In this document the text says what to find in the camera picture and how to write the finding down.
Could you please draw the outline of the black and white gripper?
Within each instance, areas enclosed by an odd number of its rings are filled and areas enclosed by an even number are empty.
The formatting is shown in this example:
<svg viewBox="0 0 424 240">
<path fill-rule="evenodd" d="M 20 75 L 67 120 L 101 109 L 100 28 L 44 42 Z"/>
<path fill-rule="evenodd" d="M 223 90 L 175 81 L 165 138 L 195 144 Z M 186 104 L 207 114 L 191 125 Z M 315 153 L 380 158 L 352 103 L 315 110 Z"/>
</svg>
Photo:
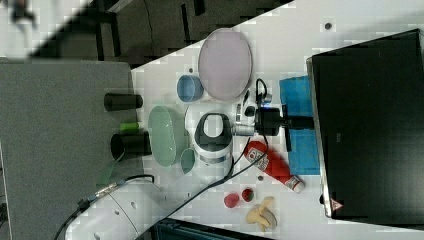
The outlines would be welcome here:
<svg viewBox="0 0 424 240">
<path fill-rule="evenodd" d="M 279 108 L 261 107 L 256 110 L 255 131 L 260 135 L 277 136 L 281 128 L 313 129 L 314 119 L 306 116 L 292 116 L 289 120 Z"/>
</svg>

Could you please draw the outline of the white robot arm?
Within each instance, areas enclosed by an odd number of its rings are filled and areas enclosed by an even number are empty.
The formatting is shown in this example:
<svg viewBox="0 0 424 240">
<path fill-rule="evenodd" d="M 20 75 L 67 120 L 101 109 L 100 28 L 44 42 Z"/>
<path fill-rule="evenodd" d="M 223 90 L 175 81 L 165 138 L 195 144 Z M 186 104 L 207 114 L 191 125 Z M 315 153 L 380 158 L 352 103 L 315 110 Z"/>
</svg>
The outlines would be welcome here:
<svg viewBox="0 0 424 240">
<path fill-rule="evenodd" d="M 234 176 L 235 136 L 276 136 L 281 127 L 311 129 L 314 123 L 308 116 L 282 116 L 278 108 L 252 104 L 189 106 L 183 132 L 191 142 L 179 156 L 184 160 L 185 152 L 193 151 L 191 169 L 163 189 L 135 176 L 99 190 L 67 227 L 65 240 L 135 240 L 202 191 Z"/>
</svg>

